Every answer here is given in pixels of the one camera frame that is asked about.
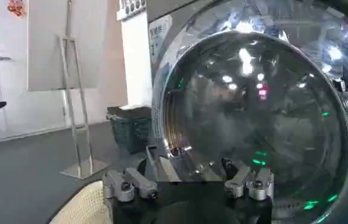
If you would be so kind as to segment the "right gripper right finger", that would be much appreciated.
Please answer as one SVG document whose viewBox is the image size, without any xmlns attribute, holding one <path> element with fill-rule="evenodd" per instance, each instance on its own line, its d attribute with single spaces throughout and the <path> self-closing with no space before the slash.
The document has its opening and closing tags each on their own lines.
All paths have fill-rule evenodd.
<svg viewBox="0 0 348 224">
<path fill-rule="evenodd" d="M 253 200 L 264 201 L 274 197 L 274 174 L 267 167 L 253 170 L 242 161 L 222 158 L 226 174 L 224 188 L 231 198 L 242 198 L 245 194 Z"/>
</svg>

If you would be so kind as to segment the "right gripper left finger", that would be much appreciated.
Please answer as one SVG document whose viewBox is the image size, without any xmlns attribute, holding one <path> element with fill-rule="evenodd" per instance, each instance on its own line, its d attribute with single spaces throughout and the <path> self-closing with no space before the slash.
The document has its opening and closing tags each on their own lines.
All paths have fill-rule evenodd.
<svg viewBox="0 0 348 224">
<path fill-rule="evenodd" d="M 146 157 L 137 167 L 127 167 L 122 172 L 108 170 L 102 177 L 103 196 L 116 199 L 121 203 L 129 203 L 139 197 L 144 200 L 155 200 L 158 197 L 158 185 L 145 175 L 147 165 L 154 169 L 153 151 L 155 145 L 148 145 L 145 149 Z"/>
</svg>

